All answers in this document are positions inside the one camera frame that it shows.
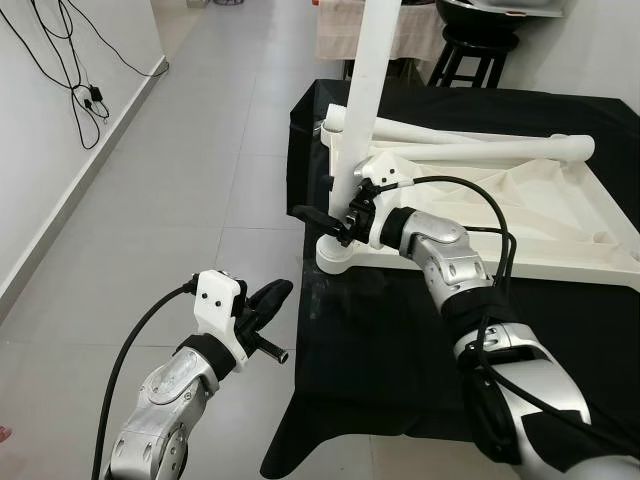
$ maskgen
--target white cloth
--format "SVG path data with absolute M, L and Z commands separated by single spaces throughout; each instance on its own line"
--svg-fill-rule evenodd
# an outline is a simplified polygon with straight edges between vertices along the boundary
M 316 56 L 325 60 L 356 57 L 363 0 L 320 0 Z M 435 4 L 403 5 L 391 49 L 391 59 L 437 60 L 442 52 L 444 22 Z

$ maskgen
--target black tablecloth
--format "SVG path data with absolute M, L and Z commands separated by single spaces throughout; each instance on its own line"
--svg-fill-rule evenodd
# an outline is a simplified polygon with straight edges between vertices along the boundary
M 314 127 L 347 95 L 345 82 L 317 81 L 292 111 L 289 209 L 326 209 L 328 151 Z M 380 115 L 442 130 L 592 135 L 589 166 L 638 228 L 640 119 L 619 100 L 391 85 Z M 422 275 L 377 268 L 327 275 L 315 263 L 317 238 L 307 228 L 296 388 L 262 475 L 281 478 L 322 441 L 347 433 L 469 440 L 450 343 Z M 584 394 L 640 431 L 640 295 L 514 279 L 511 302 Z M 597 415 L 594 422 L 608 427 Z

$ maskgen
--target white wall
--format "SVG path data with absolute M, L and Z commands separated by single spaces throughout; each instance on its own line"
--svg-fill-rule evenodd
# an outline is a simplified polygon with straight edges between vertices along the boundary
M 621 98 L 640 113 L 640 1 L 567 0 L 517 31 L 502 88 Z
M 152 71 L 163 54 L 150 0 L 75 0 L 129 62 Z M 58 27 L 55 0 L 38 0 L 45 22 Z M 27 0 L 0 0 L 47 71 L 63 78 L 55 54 L 36 27 Z M 91 83 L 100 87 L 111 110 L 101 144 L 146 79 L 124 66 L 90 27 L 71 11 L 76 49 Z M 87 134 L 94 135 L 91 128 Z M 55 215 L 101 144 L 82 148 L 68 93 L 46 79 L 0 18 L 0 295 L 32 243 Z

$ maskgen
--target black stool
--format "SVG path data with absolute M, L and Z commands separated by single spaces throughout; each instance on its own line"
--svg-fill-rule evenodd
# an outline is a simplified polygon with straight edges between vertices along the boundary
M 441 87 L 450 87 L 454 80 L 467 80 L 473 82 L 471 85 L 473 87 L 482 87 L 484 77 L 487 75 L 491 60 L 493 60 L 487 88 L 496 88 L 500 81 L 504 62 L 507 59 L 507 53 L 515 49 L 519 42 L 513 32 L 506 30 L 481 32 L 447 26 L 442 32 L 442 36 L 447 44 L 427 84 L 431 87 L 435 87 L 441 78 Z M 478 65 L 474 76 L 456 75 L 464 57 L 480 58 L 480 65 Z

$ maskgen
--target stool leg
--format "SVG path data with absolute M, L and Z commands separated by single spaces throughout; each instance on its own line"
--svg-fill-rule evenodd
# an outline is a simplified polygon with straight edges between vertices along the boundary
M 451 53 L 453 53 L 453 47 L 451 44 L 447 43 L 440 54 L 438 63 L 436 63 L 436 68 L 433 69 L 433 73 L 431 74 L 431 77 L 429 77 L 427 86 L 435 87 L 438 84 L 438 80 L 440 80 L 440 77 L 442 77 L 442 73 L 444 72 L 444 67 L 447 66 L 447 62 L 451 57 Z
M 456 75 L 458 68 L 460 67 L 460 62 L 462 61 L 462 50 L 459 48 L 453 49 L 453 56 L 451 57 L 451 61 L 447 66 L 447 69 L 444 72 L 444 77 L 442 78 L 441 87 L 450 87 L 451 82 L 453 82 L 453 77 Z
M 484 77 L 487 75 L 487 71 L 489 70 L 489 65 L 491 65 L 490 57 L 482 57 L 480 59 L 480 65 L 478 65 L 478 71 L 476 72 L 476 76 L 473 79 L 472 87 L 480 88 L 484 83 Z
M 487 88 L 498 88 L 498 82 L 500 81 L 500 75 L 502 75 L 502 69 L 504 68 L 506 59 L 506 54 L 497 55 L 493 58 L 493 67 L 491 67 Z

